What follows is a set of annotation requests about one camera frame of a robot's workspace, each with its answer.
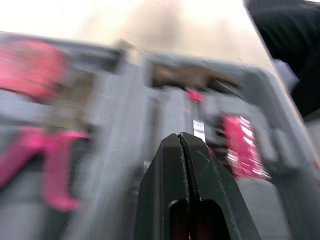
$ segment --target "gray plastic tray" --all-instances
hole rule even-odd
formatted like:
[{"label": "gray plastic tray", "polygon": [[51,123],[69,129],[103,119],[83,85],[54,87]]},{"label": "gray plastic tray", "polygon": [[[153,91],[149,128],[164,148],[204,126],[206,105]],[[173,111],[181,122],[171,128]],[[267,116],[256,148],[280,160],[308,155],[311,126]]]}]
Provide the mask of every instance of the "gray plastic tray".
[{"label": "gray plastic tray", "polygon": [[[128,88],[114,113],[108,144],[100,149],[101,161],[88,177],[88,205],[74,218],[67,239],[132,239],[144,163],[150,162],[167,135],[193,132],[194,116],[185,92],[173,87],[150,87],[155,63],[200,65],[244,84],[241,94],[245,102],[209,91],[204,96],[204,110],[208,121],[212,115],[222,113],[241,114],[251,120],[273,183],[239,183],[257,228],[266,239],[318,239],[320,192],[310,168],[318,156],[282,83],[253,66],[160,53],[147,54],[141,67],[131,66],[134,70],[123,76]],[[265,191],[255,192],[258,185]],[[258,194],[254,199],[249,197],[254,194]],[[261,214],[262,209],[271,212]],[[274,226],[278,229],[270,232]]]}]

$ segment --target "gray plastic tool case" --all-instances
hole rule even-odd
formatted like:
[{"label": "gray plastic tool case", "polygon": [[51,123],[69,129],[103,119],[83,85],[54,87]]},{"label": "gray plastic tool case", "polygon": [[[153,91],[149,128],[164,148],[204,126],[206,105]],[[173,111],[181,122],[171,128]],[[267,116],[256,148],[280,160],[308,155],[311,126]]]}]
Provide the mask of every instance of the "gray plastic tool case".
[{"label": "gray plastic tool case", "polygon": [[[78,51],[113,56],[114,49],[45,40],[71,51],[75,59],[82,59],[79,65],[83,68],[97,69],[96,101],[88,115],[99,131],[79,179],[83,205],[70,219],[63,239],[132,239],[140,180],[160,141],[171,133],[193,133],[195,116],[187,94],[175,87],[151,87],[155,63],[171,67],[200,65],[243,83],[244,101],[213,90],[204,94],[206,138],[213,137],[206,123],[215,117],[222,114],[247,117],[272,179],[271,183],[252,179],[238,182],[261,238],[319,239],[320,191],[311,168],[318,156],[282,84],[272,74],[247,65],[160,53],[146,54],[142,65],[127,63],[120,54],[117,61],[111,61],[118,69],[112,73],[86,65],[86,57],[81,58],[83,54]],[[30,197],[26,189],[37,187],[37,192],[41,192],[41,177],[26,174],[30,175],[21,174],[20,180],[14,180],[1,193],[0,232],[12,234],[4,239],[34,240],[29,229],[39,226],[43,217],[38,213],[41,210],[33,209],[39,208],[34,203],[11,206],[13,200]],[[30,186],[21,187],[18,181]],[[27,216],[32,215],[37,223],[28,222]],[[15,235],[19,233],[16,228],[21,228],[22,235]]]}]

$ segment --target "pink handle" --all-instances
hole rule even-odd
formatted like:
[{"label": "pink handle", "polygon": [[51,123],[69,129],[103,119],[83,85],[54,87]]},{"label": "pink handle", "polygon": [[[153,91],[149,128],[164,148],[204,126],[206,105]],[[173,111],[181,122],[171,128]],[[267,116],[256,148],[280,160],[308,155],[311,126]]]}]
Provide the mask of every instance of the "pink handle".
[{"label": "pink handle", "polygon": [[75,139],[87,138],[82,133],[57,132],[49,136],[44,163],[44,199],[53,208],[63,212],[79,207],[69,190],[70,159]]},{"label": "pink handle", "polygon": [[0,157],[0,188],[3,188],[17,172],[38,153],[44,143],[40,128],[24,128],[18,139]]},{"label": "pink handle", "polygon": [[242,116],[224,116],[228,161],[235,177],[265,177],[250,122]]}]

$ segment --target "black fabric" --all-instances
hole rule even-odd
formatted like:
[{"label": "black fabric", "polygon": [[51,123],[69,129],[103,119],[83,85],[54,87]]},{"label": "black fabric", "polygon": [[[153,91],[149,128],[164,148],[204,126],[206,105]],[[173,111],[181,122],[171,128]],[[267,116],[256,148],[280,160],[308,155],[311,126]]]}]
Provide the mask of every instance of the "black fabric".
[{"label": "black fabric", "polygon": [[291,67],[300,82],[291,96],[304,117],[320,107],[320,10],[308,4],[252,12],[274,59]]}]

